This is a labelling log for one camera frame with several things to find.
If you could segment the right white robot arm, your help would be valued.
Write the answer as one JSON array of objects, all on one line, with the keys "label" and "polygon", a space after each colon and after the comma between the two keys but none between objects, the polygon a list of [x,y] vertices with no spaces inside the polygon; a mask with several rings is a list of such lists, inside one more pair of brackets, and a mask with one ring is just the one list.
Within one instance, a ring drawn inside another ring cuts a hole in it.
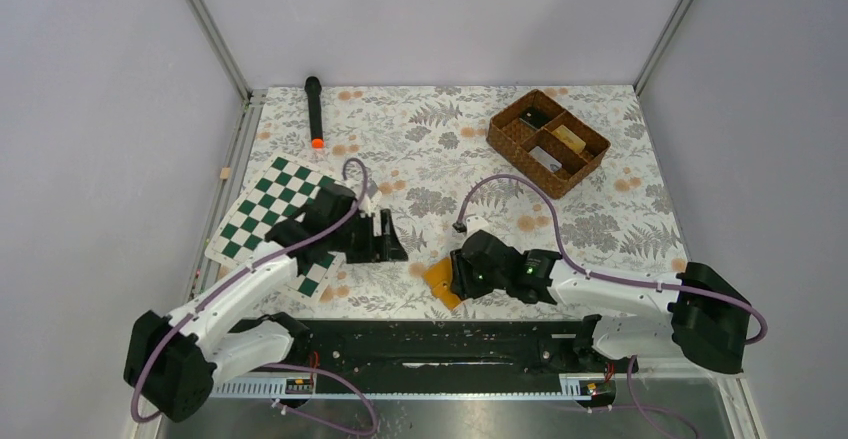
[{"label": "right white robot arm", "polygon": [[501,290],[525,304],[589,307],[573,345],[583,369],[633,356],[683,357],[727,375],[743,369],[754,309],[706,264],[662,274],[593,269],[561,252],[520,252],[484,230],[449,258],[448,285],[460,301]]}]

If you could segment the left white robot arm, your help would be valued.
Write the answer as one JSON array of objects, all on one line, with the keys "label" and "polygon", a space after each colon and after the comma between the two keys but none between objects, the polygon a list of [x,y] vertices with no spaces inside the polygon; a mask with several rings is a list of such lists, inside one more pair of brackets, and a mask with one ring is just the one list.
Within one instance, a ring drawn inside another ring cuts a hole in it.
[{"label": "left white robot arm", "polygon": [[132,327],[123,379],[132,387],[138,423],[193,415],[214,386],[268,364],[296,370],[310,344],[286,318],[235,326],[276,286],[306,274],[329,253],[348,264],[403,262],[408,254],[390,210],[366,212],[364,194],[330,184],[315,199],[278,220],[248,259],[197,298],[159,315],[149,310]]}]

